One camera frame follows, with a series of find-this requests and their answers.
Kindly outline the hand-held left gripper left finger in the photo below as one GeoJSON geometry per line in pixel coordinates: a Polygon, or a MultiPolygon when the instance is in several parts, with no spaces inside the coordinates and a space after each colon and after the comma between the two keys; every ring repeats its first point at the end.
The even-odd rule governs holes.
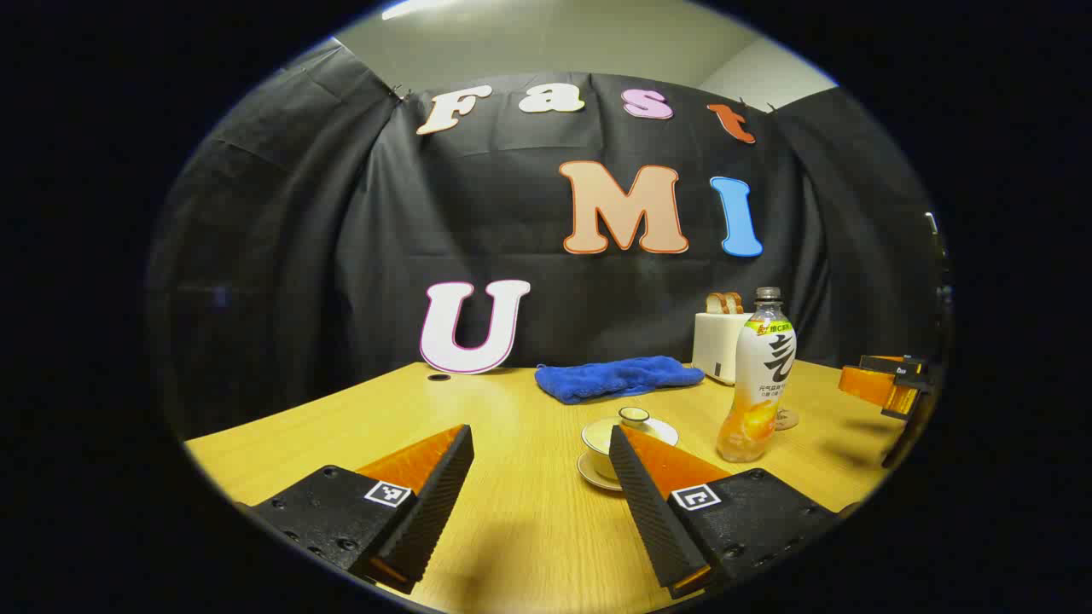
{"type": "Polygon", "coordinates": [[[472,429],[456,425],[366,467],[319,467],[248,513],[317,559],[410,594],[473,461],[472,429]]]}

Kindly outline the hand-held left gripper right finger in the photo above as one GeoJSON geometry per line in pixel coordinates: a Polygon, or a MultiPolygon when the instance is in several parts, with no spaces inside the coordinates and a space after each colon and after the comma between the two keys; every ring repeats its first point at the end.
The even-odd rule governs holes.
{"type": "Polygon", "coordinates": [[[658,585],[675,599],[750,582],[841,520],[764,469],[729,473],[625,425],[612,429],[609,459],[658,585]]]}

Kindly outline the white teacup lid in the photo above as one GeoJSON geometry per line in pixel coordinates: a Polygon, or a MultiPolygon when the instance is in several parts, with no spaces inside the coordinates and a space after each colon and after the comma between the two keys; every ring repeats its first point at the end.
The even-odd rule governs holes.
{"type": "Polygon", "coordinates": [[[612,429],[615,426],[644,432],[644,434],[662,440],[662,442],[670,444],[670,446],[679,442],[679,434],[675,427],[663,420],[655,420],[643,408],[618,409],[615,415],[587,424],[581,432],[581,438],[589,450],[598,452],[598,454],[608,454],[609,447],[612,447],[612,429]]]}

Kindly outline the clear water bottle orange drink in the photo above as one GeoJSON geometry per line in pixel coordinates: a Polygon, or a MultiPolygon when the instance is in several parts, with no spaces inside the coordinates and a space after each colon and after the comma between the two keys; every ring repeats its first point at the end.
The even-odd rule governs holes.
{"type": "Polygon", "coordinates": [[[732,463],[756,461],[775,435],[797,350],[782,304],[779,287],[757,288],[753,314],[738,334],[734,399],[717,436],[717,453],[732,463]]]}

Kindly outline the white saucer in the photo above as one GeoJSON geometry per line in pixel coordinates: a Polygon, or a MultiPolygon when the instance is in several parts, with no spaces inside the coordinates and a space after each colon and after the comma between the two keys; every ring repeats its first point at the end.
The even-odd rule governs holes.
{"type": "Polygon", "coordinates": [[[589,451],[582,452],[582,454],[578,457],[577,470],[578,474],[580,474],[582,479],[585,479],[590,485],[600,487],[600,489],[608,492],[624,491],[624,486],[621,486],[620,482],[617,482],[616,479],[606,479],[604,475],[598,473],[592,458],[590,458],[589,451]]]}

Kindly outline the blue towel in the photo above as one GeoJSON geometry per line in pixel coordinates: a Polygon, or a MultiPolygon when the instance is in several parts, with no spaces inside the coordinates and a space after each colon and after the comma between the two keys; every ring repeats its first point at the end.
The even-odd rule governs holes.
{"type": "Polygon", "coordinates": [[[634,397],[658,389],[691,387],[705,373],[666,355],[596,362],[572,367],[539,365],[534,378],[543,392],[566,405],[609,397],[634,397]]]}

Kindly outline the white toaster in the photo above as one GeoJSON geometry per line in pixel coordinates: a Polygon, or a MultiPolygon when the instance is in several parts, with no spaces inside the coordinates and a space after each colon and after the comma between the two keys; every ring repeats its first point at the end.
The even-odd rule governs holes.
{"type": "Polygon", "coordinates": [[[741,328],[752,312],[695,315],[695,368],[707,377],[734,387],[736,382],[736,349],[741,328]]]}

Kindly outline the black backdrop cloth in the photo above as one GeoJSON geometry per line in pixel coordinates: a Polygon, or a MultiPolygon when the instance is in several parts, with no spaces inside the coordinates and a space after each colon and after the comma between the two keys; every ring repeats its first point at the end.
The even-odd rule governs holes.
{"type": "Polygon", "coordinates": [[[937,364],[950,269],[931,200],[834,87],[765,113],[595,72],[454,83],[468,113],[420,135],[339,43],[227,113],[166,199],[149,255],[161,408],[182,439],[422,361],[427,290],[466,282],[454,339],[495,329],[487,284],[530,284],[509,367],[689,361],[707,295],[779,287],[796,357],[937,364]]]}

